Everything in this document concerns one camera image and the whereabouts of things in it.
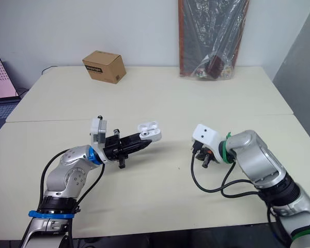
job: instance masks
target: white wall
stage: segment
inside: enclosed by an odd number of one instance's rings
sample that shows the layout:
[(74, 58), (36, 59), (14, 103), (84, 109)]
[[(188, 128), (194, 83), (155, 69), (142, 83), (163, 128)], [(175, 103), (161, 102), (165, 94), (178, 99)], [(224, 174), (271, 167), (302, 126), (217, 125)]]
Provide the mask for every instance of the white wall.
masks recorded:
[[(309, 12), (310, 0), (251, 0), (238, 65), (274, 78)], [(0, 57), (19, 86), (93, 50), (126, 65), (178, 65), (177, 0), (0, 0)]]

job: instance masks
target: laptop keyboard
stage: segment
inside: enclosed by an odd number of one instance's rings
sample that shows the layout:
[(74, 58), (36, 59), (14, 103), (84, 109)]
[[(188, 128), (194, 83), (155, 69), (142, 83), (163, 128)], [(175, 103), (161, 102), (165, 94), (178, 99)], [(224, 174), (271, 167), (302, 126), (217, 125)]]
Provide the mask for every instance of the laptop keyboard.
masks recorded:
[(17, 103), (0, 106), (0, 119), (6, 119), (16, 106)]

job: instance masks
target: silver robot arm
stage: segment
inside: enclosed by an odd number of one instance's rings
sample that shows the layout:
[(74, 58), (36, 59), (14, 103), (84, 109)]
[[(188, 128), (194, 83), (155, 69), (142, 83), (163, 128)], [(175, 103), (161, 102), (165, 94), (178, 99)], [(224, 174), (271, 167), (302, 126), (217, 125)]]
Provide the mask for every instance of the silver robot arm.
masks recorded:
[(64, 153), (59, 165), (47, 177), (46, 191), (40, 197), (38, 209), (29, 212), (32, 220), (22, 238), (20, 248), (72, 247), (72, 219), (74, 214), (80, 211), (80, 201), (91, 189), (77, 201), (88, 172), (102, 164), (101, 173), (91, 186), (93, 187), (101, 178), (106, 163), (119, 161), (119, 167), (124, 168), (125, 159), (129, 154), (161, 139), (161, 130), (156, 121), (140, 124), (138, 130), (139, 133), (120, 138), (119, 130), (116, 129), (113, 136), (106, 138), (106, 121), (102, 116), (98, 116), (92, 120), (91, 125), (92, 147), (74, 147), (57, 154), (51, 161)]
[(213, 152), (213, 159), (235, 159), (259, 191), (259, 196), (278, 217), (291, 248), (310, 247), (310, 197), (296, 184), (255, 131), (247, 130), (227, 139), (198, 125), (193, 139)]
[(21, 248), (69, 246), (66, 232), (69, 219), (79, 211), (76, 199), (88, 172), (100, 163), (89, 145), (74, 147), (62, 155), (59, 165), (48, 175), (42, 203), (37, 211), (29, 213), (33, 218)]

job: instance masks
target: gray wall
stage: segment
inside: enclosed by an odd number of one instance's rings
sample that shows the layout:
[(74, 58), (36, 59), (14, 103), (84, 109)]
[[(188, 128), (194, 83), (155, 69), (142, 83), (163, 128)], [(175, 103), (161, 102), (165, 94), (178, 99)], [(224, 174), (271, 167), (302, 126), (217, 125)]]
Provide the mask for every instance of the gray wall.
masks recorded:
[(310, 14), (273, 83), (310, 136)]

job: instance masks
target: blue ring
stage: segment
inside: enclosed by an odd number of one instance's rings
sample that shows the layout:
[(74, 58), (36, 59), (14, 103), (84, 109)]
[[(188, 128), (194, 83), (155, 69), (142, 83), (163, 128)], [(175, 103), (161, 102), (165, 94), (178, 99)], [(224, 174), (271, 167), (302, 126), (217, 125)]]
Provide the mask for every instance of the blue ring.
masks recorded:
[(100, 162), (97, 160), (97, 158), (96, 158), (96, 156), (95, 156), (95, 154), (94, 154), (94, 150), (93, 150), (92, 147), (90, 147), (90, 148), (88, 149), (88, 152), (89, 152), (88, 160), (89, 160), (89, 161), (92, 161), (92, 162), (95, 163), (95, 164), (100, 164)]
[(74, 213), (38, 213), (35, 210), (31, 210), (29, 216), (40, 219), (73, 219)]

